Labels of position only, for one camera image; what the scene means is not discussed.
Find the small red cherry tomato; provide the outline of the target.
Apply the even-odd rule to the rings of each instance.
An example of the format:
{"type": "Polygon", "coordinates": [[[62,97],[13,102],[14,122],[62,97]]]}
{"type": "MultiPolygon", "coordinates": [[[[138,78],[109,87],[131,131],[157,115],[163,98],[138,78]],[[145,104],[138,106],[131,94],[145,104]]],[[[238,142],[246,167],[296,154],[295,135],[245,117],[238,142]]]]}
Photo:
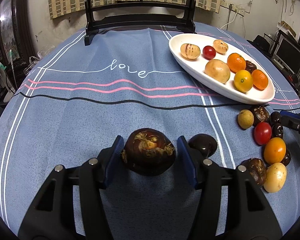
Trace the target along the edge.
{"type": "Polygon", "coordinates": [[[216,56],[216,50],[212,46],[205,46],[203,48],[203,57],[207,60],[212,60],[216,56]]]}

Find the computer monitor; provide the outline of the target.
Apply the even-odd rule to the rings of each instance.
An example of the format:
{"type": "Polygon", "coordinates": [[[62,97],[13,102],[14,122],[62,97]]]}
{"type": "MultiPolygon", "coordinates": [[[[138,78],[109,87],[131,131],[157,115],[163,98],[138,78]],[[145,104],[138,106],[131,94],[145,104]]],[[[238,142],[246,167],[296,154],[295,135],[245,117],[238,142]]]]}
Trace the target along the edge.
{"type": "Polygon", "coordinates": [[[298,74],[300,70],[300,49],[285,37],[279,38],[279,43],[274,51],[274,60],[282,67],[298,74]]]}

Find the large red tomato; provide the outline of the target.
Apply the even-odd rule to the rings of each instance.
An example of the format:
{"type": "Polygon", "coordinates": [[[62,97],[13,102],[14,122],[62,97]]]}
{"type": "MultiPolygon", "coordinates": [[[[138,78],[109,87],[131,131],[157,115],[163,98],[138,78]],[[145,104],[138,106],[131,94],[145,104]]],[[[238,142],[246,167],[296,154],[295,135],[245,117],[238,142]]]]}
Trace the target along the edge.
{"type": "Polygon", "coordinates": [[[260,122],[254,128],[254,139],[260,146],[265,145],[272,136],[272,129],[267,122],[260,122]]]}

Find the orange yellow tomato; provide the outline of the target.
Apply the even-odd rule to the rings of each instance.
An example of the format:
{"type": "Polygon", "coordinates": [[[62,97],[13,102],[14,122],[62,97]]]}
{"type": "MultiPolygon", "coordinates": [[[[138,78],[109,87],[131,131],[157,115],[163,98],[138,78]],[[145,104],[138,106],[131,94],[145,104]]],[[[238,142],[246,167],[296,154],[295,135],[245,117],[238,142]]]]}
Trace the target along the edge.
{"type": "Polygon", "coordinates": [[[269,140],[263,152],[263,157],[266,163],[272,165],[280,163],[286,155],[286,143],[283,139],[275,137],[269,140]]]}

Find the white oval plate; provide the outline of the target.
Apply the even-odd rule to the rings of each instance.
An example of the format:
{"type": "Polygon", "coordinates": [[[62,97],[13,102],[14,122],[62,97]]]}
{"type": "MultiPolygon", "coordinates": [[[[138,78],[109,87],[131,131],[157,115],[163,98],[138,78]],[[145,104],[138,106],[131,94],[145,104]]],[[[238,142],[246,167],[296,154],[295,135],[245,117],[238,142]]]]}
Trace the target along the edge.
{"type": "Polygon", "coordinates": [[[251,105],[271,102],[275,97],[272,79],[263,66],[247,53],[228,43],[226,53],[216,53],[213,59],[204,57],[204,49],[212,46],[215,40],[213,37],[200,34],[178,34],[170,38],[169,49],[188,74],[222,96],[251,105]],[[228,65],[228,57],[233,53],[253,63],[267,76],[268,85],[265,89],[258,89],[253,85],[250,90],[242,92],[236,88],[234,83],[236,74],[228,65]]]}

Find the dark wooden framed mirror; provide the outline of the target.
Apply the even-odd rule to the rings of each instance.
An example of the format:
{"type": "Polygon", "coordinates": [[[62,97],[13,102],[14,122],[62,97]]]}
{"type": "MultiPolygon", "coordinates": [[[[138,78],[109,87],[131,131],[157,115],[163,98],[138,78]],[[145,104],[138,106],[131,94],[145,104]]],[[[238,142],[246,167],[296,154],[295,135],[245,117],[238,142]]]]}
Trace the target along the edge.
{"type": "Polygon", "coordinates": [[[13,59],[29,63],[35,49],[30,34],[28,0],[0,0],[0,59],[13,59]]]}

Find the large tan round fruit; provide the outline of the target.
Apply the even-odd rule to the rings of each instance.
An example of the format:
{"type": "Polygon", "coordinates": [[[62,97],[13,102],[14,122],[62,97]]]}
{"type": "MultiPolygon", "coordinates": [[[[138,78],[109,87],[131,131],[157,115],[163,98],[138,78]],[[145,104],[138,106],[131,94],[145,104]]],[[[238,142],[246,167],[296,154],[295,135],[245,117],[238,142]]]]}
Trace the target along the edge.
{"type": "Polygon", "coordinates": [[[222,84],[230,79],[230,68],[226,63],[218,59],[208,61],[204,73],[222,84]]]}

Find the goldfish round screen ornament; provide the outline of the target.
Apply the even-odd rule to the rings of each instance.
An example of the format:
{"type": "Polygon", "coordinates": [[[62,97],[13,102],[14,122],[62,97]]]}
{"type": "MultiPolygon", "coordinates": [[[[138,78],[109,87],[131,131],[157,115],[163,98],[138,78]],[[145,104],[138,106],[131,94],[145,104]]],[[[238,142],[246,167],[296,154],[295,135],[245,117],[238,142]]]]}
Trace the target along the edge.
{"type": "Polygon", "coordinates": [[[151,0],[128,0],[114,4],[101,5],[98,7],[93,7],[91,5],[91,0],[85,0],[87,25],[85,28],[84,45],[90,45],[94,36],[98,34],[101,29],[115,27],[166,25],[169,27],[175,27],[184,33],[194,33],[196,29],[193,21],[195,8],[196,0],[186,0],[184,5],[168,2],[155,2],[151,0]],[[178,9],[182,10],[184,14],[182,18],[168,14],[123,14],[106,16],[101,20],[94,19],[95,11],[134,7],[178,9]]]}

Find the green yellow tomato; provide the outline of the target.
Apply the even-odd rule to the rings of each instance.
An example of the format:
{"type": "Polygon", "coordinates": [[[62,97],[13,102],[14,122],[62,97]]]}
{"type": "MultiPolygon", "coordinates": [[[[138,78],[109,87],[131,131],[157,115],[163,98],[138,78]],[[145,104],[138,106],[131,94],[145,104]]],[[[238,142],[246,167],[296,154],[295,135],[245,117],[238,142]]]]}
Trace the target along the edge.
{"type": "Polygon", "coordinates": [[[238,71],[234,77],[234,85],[239,92],[248,92],[253,87],[252,75],[247,70],[238,71]]]}

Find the peeled pale water chestnut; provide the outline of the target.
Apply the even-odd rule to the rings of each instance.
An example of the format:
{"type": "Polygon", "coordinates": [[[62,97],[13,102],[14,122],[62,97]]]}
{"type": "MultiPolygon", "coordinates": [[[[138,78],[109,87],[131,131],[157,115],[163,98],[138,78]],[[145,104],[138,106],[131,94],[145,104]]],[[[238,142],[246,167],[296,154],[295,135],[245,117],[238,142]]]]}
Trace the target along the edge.
{"type": "Polygon", "coordinates": [[[196,60],[200,56],[200,48],[197,45],[185,43],[180,47],[181,55],[188,60],[196,60]]]}

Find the dark glossy chestnut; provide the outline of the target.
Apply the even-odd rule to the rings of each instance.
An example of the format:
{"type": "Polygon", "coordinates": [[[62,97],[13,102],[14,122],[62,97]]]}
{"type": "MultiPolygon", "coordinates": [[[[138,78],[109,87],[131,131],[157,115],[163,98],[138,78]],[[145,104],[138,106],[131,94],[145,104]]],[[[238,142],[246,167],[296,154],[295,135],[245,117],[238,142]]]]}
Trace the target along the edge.
{"type": "Polygon", "coordinates": [[[280,123],[276,123],[272,127],[272,137],[273,138],[283,138],[284,130],[280,123]]]}
{"type": "Polygon", "coordinates": [[[281,160],[281,163],[285,166],[288,166],[289,163],[291,161],[291,153],[289,151],[289,149],[286,149],[286,153],[285,153],[285,156],[284,158],[281,160]]]}
{"type": "Polygon", "coordinates": [[[281,123],[281,114],[278,111],[274,111],[271,113],[270,118],[269,118],[269,124],[271,127],[273,127],[275,124],[280,124],[281,123]]]}
{"type": "Polygon", "coordinates": [[[198,150],[204,158],[211,157],[217,151],[217,141],[214,137],[208,134],[194,135],[189,141],[190,148],[198,150]]]}

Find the black desk shelf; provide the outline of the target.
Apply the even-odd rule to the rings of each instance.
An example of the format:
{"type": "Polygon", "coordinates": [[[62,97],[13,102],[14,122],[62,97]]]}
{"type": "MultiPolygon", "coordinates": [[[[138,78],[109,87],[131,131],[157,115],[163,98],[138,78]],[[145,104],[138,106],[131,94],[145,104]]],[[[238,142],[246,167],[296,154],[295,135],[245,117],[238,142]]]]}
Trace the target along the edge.
{"type": "Polygon", "coordinates": [[[249,43],[273,63],[300,97],[300,44],[296,39],[279,29],[274,37],[258,35],[249,43]]]}

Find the wall power strip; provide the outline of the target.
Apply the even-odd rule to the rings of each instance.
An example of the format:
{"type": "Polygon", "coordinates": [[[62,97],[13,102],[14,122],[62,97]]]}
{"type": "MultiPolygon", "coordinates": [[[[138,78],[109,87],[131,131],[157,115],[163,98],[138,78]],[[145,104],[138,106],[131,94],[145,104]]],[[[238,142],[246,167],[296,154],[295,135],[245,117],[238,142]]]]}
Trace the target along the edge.
{"type": "Polygon", "coordinates": [[[245,15],[245,9],[241,5],[235,5],[229,3],[227,0],[221,0],[220,6],[235,13],[238,13],[241,16],[245,15]]]}

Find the dark water chestnut top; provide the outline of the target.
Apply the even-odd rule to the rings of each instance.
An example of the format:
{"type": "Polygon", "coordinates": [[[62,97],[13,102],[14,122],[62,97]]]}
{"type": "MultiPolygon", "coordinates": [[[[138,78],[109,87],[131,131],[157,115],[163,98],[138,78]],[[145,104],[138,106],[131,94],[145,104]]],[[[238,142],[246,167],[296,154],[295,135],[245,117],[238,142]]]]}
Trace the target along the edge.
{"type": "Polygon", "coordinates": [[[248,71],[250,74],[253,73],[253,71],[257,70],[257,66],[252,63],[251,61],[246,60],[245,61],[245,70],[248,71]]]}

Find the black hat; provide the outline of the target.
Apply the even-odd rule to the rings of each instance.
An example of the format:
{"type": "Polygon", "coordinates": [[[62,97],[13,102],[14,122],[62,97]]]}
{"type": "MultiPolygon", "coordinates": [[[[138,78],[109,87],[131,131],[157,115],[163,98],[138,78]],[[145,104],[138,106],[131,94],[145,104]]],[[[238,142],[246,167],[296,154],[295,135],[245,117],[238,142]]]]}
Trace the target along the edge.
{"type": "Polygon", "coordinates": [[[269,53],[270,43],[263,36],[257,35],[253,41],[248,40],[248,42],[262,53],[269,53]]]}

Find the mandarin orange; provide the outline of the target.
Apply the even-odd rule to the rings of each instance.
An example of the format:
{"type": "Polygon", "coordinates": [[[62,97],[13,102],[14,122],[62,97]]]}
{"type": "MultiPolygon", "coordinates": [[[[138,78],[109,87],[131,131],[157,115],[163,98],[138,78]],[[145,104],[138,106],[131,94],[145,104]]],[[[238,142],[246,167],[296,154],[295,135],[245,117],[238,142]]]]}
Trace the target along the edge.
{"type": "Polygon", "coordinates": [[[251,74],[253,78],[253,85],[259,90],[265,90],[268,86],[269,80],[266,74],[259,69],[256,69],[251,74]]]}
{"type": "Polygon", "coordinates": [[[232,53],[227,58],[227,65],[233,73],[237,73],[240,70],[245,70],[246,61],[238,53],[232,53]]]}

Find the small longan fruit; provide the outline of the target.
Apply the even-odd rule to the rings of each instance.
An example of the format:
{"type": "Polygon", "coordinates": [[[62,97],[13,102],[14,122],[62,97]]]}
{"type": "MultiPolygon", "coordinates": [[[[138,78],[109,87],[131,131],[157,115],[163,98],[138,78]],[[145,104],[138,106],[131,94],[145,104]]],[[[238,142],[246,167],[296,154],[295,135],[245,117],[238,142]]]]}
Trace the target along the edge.
{"type": "Polygon", "coordinates": [[[237,122],[242,129],[250,128],[254,123],[254,116],[248,109],[243,109],[237,116],[237,122]]]}

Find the rough brown water chestnut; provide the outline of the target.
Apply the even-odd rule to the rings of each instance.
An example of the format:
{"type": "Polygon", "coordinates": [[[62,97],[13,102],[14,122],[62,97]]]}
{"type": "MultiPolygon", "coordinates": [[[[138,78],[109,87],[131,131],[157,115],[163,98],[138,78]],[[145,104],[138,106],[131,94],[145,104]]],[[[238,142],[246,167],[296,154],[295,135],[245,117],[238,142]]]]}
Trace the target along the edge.
{"type": "Polygon", "coordinates": [[[269,122],[270,114],[262,105],[252,105],[249,111],[251,111],[254,117],[253,126],[261,122],[269,122]]]}

